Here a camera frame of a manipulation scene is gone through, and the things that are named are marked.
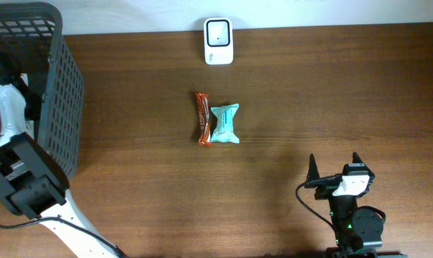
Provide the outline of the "white barcode scanner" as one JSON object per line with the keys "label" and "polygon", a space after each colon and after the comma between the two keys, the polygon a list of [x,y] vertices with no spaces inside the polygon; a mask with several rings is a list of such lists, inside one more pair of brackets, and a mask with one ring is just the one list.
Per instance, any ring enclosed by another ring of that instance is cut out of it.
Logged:
{"label": "white barcode scanner", "polygon": [[204,22],[204,57],[208,65],[229,65],[234,60],[232,21],[209,18]]}

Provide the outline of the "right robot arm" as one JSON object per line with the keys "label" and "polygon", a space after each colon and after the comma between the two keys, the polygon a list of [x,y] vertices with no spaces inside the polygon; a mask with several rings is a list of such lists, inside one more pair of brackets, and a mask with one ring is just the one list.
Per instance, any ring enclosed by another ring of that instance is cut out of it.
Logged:
{"label": "right robot arm", "polygon": [[[336,246],[326,249],[326,257],[405,256],[400,252],[377,251],[383,244],[386,214],[375,207],[357,204],[357,199],[369,192],[374,179],[374,173],[357,153],[353,153],[352,161],[343,166],[341,173],[326,177],[320,176],[315,157],[310,155],[307,177],[296,188],[295,196],[308,211],[333,230]],[[300,198],[301,188],[313,188],[316,200],[328,201],[330,219],[321,216]]]}

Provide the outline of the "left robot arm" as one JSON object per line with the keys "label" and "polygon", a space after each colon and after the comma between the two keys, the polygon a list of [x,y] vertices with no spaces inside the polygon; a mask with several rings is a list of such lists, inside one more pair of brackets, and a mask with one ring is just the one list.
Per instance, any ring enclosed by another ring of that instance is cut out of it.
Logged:
{"label": "left robot arm", "polygon": [[41,109],[20,64],[0,52],[0,202],[28,218],[22,228],[47,227],[78,257],[124,257],[77,207],[64,171],[34,139]]}

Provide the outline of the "orange red snack bar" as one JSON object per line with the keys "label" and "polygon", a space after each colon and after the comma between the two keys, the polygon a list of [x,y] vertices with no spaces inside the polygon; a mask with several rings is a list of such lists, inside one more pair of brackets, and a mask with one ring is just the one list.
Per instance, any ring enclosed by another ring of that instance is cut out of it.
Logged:
{"label": "orange red snack bar", "polygon": [[196,92],[197,111],[199,116],[199,125],[201,128],[201,135],[199,137],[199,145],[211,147],[211,133],[209,124],[209,102],[208,95],[204,92]]}

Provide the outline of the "teal snack packet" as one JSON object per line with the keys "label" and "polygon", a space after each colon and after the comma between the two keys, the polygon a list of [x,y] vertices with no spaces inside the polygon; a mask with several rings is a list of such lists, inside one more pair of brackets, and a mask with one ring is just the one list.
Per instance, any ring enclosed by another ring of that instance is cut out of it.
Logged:
{"label": "teal snack packet", "polygon": [[238,103],[211,108],[211,112],[217,118],[216,127],[211,135],[211,142],[239,143],[239,138],[234,133],[234,116],[238,109]]}

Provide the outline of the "grey plastic mesh basket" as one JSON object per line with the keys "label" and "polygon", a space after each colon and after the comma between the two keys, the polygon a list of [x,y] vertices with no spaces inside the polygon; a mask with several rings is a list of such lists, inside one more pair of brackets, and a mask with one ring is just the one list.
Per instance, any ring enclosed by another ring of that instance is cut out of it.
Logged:
{"label": "grey plastic mesh basket", "polygon": [[27,75],[30,90],[42,101],[34,138],[72,178],[77,172],[85,86],[62,28],[62,16],[51,4],[0,4],[0,53]]}

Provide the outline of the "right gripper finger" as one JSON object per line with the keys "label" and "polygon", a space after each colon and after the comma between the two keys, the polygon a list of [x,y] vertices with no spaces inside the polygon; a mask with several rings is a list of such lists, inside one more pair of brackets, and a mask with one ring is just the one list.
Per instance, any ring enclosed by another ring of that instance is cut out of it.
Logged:
{"label": "right gripper finger", "polygon": [[311,153],[309,157],[309,166],[308,166],[308,174],[306,177],[306,181],[314,181],[314,180],[318,180],[319,178],[320,178],[320,174],[318,172],[315,156]]}
{"label": "right gripper finger", "polygon": [[362,163],[363,164],[363,161],[361,160],[361,158],[357,154],[357,152],[353,152],[353,154],[352,154],[352,163]]}

